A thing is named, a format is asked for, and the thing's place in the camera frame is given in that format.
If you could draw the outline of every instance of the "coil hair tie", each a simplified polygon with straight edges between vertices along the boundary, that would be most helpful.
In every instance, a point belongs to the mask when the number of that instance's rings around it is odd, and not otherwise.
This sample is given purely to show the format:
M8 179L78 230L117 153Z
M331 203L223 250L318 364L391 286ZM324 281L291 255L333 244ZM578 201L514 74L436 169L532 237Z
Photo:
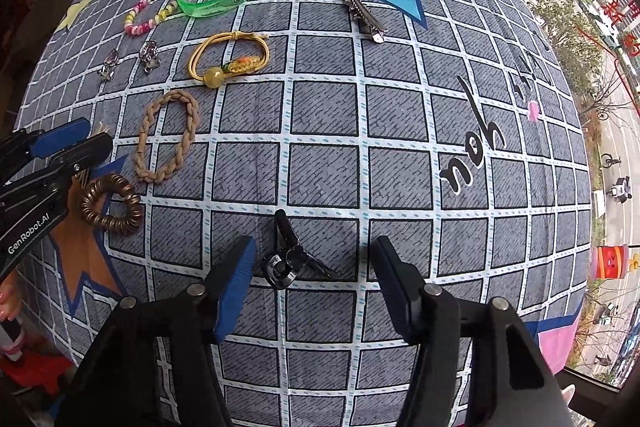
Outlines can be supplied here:
M198 45L198 47L193 51L188 64L189 74L194 80L199 80L200 82L203 82L205 86L210 87L211 89L216 89L217 87L222 86L225 80L231 78L232 76L238 76L239 74L250 74L260 71L269 63L270 58L269 47L264 40L266 38L266 35L244 33L239 31L218 33L217 35L213 35L212 37L209 37L207 40L205 40L202 44ZM217 44L218 42L226 41L237 41L238 39L258 42L258 44L260 44L260 46L262 47L264 54L262 55L262 57L251 55L249 57L235 58L234 60L223 64L221 68L217 66L213 68L207 68L203 76L200 76L196 72L196 66L198 65L198 60L200 60L200 55L202 55L204 50L207 49L210 44Z
M94 204L107 192L117 192L122 197L127 207L126 217L105 216L94 210ZM80 216L96 229L131 235L142 225L144 212L140 196L135 193L133 185L124 176L111 173L98 178L85 188L80 201Z

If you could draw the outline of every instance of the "beaded bracelet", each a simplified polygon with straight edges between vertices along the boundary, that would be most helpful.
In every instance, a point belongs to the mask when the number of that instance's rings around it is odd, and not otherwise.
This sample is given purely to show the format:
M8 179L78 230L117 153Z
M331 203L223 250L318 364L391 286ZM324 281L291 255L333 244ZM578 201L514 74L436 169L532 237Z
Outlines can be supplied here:
M218 33L209 37L204 42L201 42L198 47L193 51L193 54L189 58L187 69L191 78L203 82L205 86L211 89L216 89L222 86L224 81L232 76L238 76L239 74L250 74L260 71L269 62L269 47L264 41L266 35L258 35L255 33L244 33L239 31L232 31L226 33ZM250 41L256 41L263 50L262 57L251 55L250 57L238 57L234 60L223 64L222 67L215 66L213 68L207 68L202 76L196 73L196 65L200 60L200 55L210 44L216 44L217 42L225 41L237 41L238 39L247 39Z
M152 19L140 25L134 24L133 21L136 19L138 13L140 13L140 10L145 9L153 1L154 0L140 0L140 2L127 13L127 17L124 19L124 31L127 35L136 36L149 32L151 28L155 28L161 22L164 22L166 18L178 8L177 1L170 0L166 8L162 8Z

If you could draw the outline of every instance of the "street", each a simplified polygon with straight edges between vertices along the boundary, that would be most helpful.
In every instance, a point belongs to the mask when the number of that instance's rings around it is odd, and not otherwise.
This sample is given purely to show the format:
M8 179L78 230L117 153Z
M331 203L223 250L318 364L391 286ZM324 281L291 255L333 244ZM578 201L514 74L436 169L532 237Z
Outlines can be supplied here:
M614 59L605 56L604 78L612 78L614 74ZM629 95L625 87L619 85L612 93L614 103L629 102ZM610 153L613 158L620 158L622 163L609 169L603 169L604 188L609 189L618 177L629 176L632 187L640 182L640 123L635 109L629 103L629 108L618 108L609 120L602 122L602 150ZM638 215L640 194L632 191L634 197L624 204L612 196L606 196L606 237L607 245L640 244L640 230L634 227L634 218ZM640 298L640 270L631 272L623 280L607 280L600 287L599 302L619 306L619 317L614 317L610 325L594 325L588 338L588 345L582 352L583 365L576 369L582 373L597 374L608 371L606 367L596 365L594 357L608 355L612 361L616 360L634 306Z

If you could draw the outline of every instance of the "tablecloth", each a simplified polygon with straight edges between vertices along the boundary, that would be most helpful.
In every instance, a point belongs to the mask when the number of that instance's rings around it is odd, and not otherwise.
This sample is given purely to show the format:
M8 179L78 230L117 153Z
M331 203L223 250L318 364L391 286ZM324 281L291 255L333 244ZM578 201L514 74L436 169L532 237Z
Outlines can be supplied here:
M159 25L146 36L161 59L150 74L138 60L145 38L122 32L137 1L91 0L54 33L18 116L28 129L79 117L107 126L114 150L98 172L135 181L145 207L130 237L82 228L72 212L78 231L53 233L20 265L27 314L72 360L122 296L175 295L241 234L255 237L259 256L273 250L273 213L284 208L338 278L305 271L276 292L256 265L234 333L213 347L238 425L395 422L416 351L393 330L368 262L369 240L382 234L455 296L506 297L552 368L562 367L588 272L590 182L566 79L523 0L365 0L388 28L382 44L341 0L249 0ZM267 68L217 90L191 80L196 45L230 30L268 35ZM101 82L114 48L114 79ZM212 46L201 68L252 53L250 42ZM196 141L182 170L146 185L131 156L143 108L174 88L200 103ZM184 126L180 105L161 111L147 146L153 168ZM468 347L454 425L468 400ZM158 371L173 418L162 339Z

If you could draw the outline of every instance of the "yellow star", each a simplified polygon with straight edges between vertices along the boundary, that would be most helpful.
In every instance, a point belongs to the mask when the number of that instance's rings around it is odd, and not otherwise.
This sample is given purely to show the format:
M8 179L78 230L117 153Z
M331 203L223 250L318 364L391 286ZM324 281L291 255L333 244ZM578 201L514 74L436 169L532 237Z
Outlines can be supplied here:
M58 25L58 27L56 28L56 31L61 30L62 28L66 28L67 31L69 31L69 28L71 28L71 25L74 23L74 21L76 20L76 17L78 17L78 14L84 9L86 8L86 6L91 2L92 0L81 0L80 2L76 2L74 4L72 4L67 10L66 10L66 15L65 18L63 18L60 21L60 24Z

